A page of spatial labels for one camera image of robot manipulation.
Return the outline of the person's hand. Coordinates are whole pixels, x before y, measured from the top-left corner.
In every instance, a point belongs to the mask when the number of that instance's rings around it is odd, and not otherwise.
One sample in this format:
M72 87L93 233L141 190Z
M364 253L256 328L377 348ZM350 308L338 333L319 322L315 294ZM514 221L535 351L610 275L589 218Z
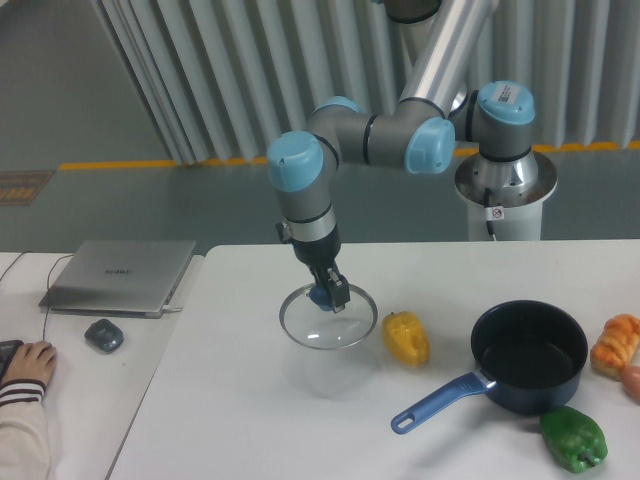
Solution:
M47 387L57 365L56 355L56 348L46 341L21 345L2 377L1 386L10 382L36 382Z

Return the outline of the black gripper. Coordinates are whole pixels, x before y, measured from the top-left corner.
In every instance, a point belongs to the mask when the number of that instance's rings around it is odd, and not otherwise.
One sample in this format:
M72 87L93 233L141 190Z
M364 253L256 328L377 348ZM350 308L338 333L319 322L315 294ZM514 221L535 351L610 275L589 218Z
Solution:
M318 289L327 291L332 311L339 313L349 302L349 283L335 259L341 248L338 226L325 237L311 242L293 239L296 258L309 266Z

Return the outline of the white sleeved forearm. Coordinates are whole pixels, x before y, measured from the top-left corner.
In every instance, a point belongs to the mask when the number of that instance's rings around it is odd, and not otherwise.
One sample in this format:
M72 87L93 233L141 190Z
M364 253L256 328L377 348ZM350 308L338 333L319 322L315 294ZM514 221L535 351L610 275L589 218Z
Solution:
M1 388L1 478L46 479L50 469L47 417L40 380L9 381Z

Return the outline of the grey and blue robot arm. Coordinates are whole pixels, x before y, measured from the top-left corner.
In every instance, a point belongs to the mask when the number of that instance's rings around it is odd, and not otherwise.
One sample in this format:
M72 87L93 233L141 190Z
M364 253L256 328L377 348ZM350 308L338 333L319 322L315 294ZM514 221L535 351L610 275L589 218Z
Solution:
M366 114L345 97L319 106L304 129L274 140L267 149L269 178L284 220L280 239L292 245L313 278L313 302L338 313L350 300L349 283L336 257L341 242L330 194L343 162L438 174L448 168L456 142L479 146L488 162L513 163L531 151L533 97L510 81L495 81L467 94L463 76L495 1L385 1L389 20L426 22L426 45L395 110Z

